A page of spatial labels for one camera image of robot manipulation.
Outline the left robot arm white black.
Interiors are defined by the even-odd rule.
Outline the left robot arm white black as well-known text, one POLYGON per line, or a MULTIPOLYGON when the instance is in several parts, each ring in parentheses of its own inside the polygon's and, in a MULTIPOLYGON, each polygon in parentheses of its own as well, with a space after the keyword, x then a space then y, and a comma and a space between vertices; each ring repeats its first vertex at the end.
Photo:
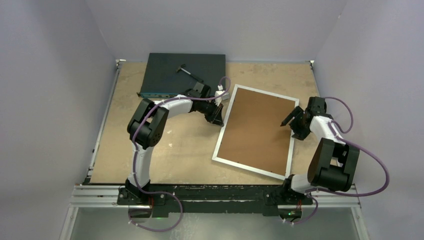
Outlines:
POLYGON ((194 88, 187 89, 175 97, 152 101, 144 98, 127 126, 129 139, 132 142, 133 160, 131 173, 125 189, 129 197, 138 205, 146 203, 150 190, 150 165, 154 147, 159 143, 168 119, 181 114, 199 112, 205 120, 213 125, 224 126, 222 118, 222 100, 228 90, 219 84, 214 96, 210 96, 210 86, 196 83, 194 88))

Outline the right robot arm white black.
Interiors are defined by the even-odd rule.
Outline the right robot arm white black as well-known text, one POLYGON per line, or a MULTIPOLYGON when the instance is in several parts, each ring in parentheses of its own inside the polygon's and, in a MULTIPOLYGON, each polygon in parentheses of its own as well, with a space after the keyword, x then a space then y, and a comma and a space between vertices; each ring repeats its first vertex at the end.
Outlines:
POLYGON ((281 189, 284 202, 292 204, 301 193, 313 189, 347 192, 351 188, 360 150, 343 141, 333 120, 327 112, 326 100, 312 96, 305 109, 295 107, 282 121, 282 126, 289 125, 292 138, 303 141, 314 134, 318 140, 307 172, 290 175, 289 185, 281 189))

